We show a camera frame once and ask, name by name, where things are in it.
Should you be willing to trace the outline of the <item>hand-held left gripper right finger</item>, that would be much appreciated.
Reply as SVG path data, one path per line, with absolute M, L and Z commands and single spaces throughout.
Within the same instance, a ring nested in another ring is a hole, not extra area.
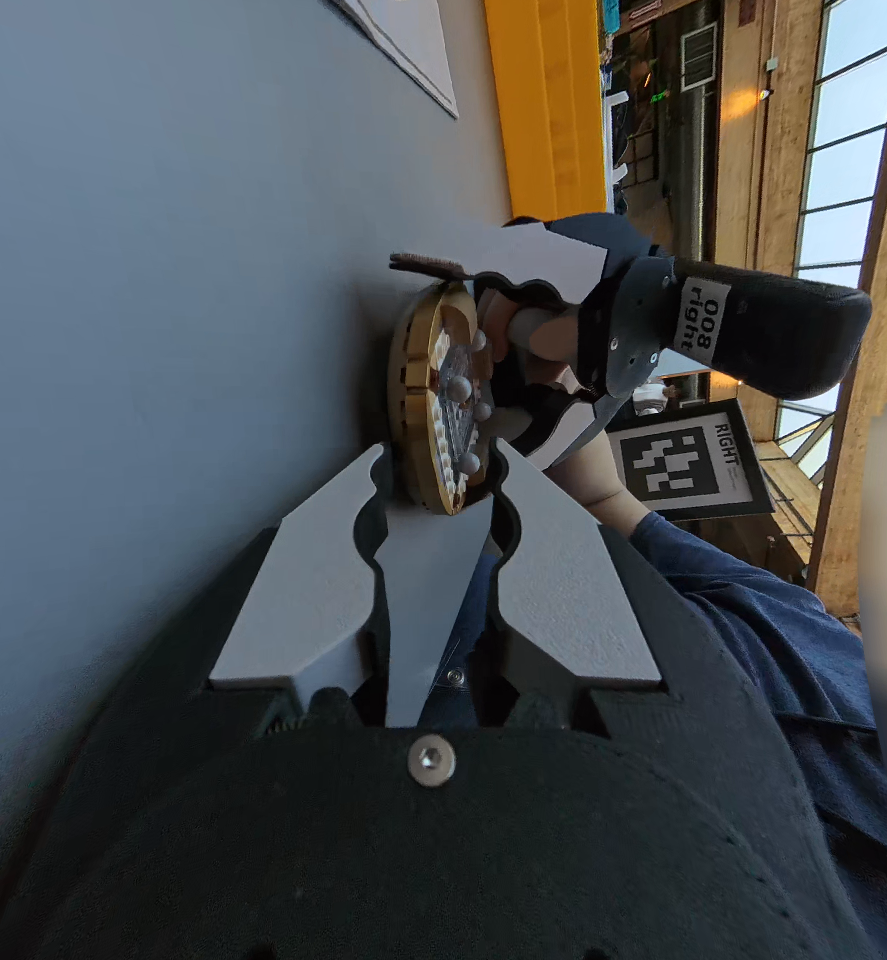
M 663 678 L 600 525 L 498 438 L 489 613 L 516 690 L 656 690 Z

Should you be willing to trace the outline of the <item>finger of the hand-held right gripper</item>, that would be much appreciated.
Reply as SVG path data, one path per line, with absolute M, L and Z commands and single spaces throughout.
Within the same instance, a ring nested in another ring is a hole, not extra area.
M 568 393 L 550 386 L 528 386 L 518 409 L 526 412 L 530 421 L 510 445 L 532 466 L 545 471 L 594 439 L 630 398 L 629 393 L 598 397 L 587 390 Z
M 532 283 L 547 286 L 553 304 L 579 305 L 601 280 L 616 276 L 630 262 L 669 257 L 668 249 L 615 213 L 582 213 L 504 227 L 477 224 L 468 234 L 468 253 L 477 306 L 489 288 L 512 299 L 511 290 Z

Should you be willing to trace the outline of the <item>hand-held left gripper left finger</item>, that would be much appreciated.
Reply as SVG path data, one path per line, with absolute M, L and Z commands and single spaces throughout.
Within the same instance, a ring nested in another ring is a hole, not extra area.
M 359 690 L 386 656 L 377 552 L 389 447 L 365 450 L 280 522 L 210 674 L 216 690 Z

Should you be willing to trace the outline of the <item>brown lego plate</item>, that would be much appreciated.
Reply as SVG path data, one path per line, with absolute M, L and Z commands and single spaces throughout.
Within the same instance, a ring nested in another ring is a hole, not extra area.
M 464 282 L 469 276 L 457 262 L 408 252 L 391 254 L 389 269 L 446 282 Z

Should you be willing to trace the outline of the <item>round gold lego model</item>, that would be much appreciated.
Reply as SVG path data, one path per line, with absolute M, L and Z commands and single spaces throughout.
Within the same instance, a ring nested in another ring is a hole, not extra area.
M 493 347 L 462 282 L 421 291 L 394 332 L 387 374 L 391 442 L 410 497 L 430 513 L 459 514 L 485 478 L 481 434 L 493 413 L 494 367 Z

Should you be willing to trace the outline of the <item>lego instruction booklet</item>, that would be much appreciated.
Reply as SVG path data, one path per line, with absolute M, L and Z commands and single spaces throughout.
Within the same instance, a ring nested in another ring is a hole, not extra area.
M 454 119 L 459 109 L 437 1 L 334 1 L 364 35 Z

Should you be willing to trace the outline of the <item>person's right hand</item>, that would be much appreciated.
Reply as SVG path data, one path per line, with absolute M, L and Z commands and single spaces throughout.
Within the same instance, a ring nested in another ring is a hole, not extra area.
M 573 394 L 580 389 L 578 309 L 524 305 L 495 289 L 477 301 L 477 325 L 489 345 L 494 365 L 507 357 L 522 366 L 527 383 Z

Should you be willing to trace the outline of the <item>black framed marker sign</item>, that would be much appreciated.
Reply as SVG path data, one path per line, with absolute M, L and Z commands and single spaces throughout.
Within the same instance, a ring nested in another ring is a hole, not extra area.
M 626 488 L 670 522 L 752 517 L 775 510 L 735 398 L 639 416 L 606 434 Z

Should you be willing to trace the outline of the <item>person's blue jeans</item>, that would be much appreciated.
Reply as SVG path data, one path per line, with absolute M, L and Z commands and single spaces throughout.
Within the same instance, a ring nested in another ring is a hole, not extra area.
M 490 588 L 499 557 L 485 549 L 474 568 L 419 725 L 434 733 L 479 726 L 472 690 L 474 651 L 487 628 Z

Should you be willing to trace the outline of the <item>yellow plastic bin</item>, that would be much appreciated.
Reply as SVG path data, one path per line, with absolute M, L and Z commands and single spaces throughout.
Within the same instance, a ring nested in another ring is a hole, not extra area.
M 608 208 L 595 1 L 485 1 L 511 214 Z

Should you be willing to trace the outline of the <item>glass skylight windows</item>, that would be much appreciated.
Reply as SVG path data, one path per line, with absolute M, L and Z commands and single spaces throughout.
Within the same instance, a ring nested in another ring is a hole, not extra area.
M 887 1 L 822 2 L 792 276 L 802 292 L 829 295 L 831 309 L 804 338 L 807 376 L 777 403 L 775 433 L 778 455 L 819 492 L 840 382 L 870 310 L 858 288 L 886 137 Z

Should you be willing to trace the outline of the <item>metal air duct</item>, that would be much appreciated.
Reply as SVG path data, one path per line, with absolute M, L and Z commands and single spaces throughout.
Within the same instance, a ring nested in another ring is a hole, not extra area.
M 670 38 L 674 66 L 664 159 L 673 251 L 703 260 L 711 246 L 715 136 L 719 106 L 719 2 L 692 2 L 676 11 Z

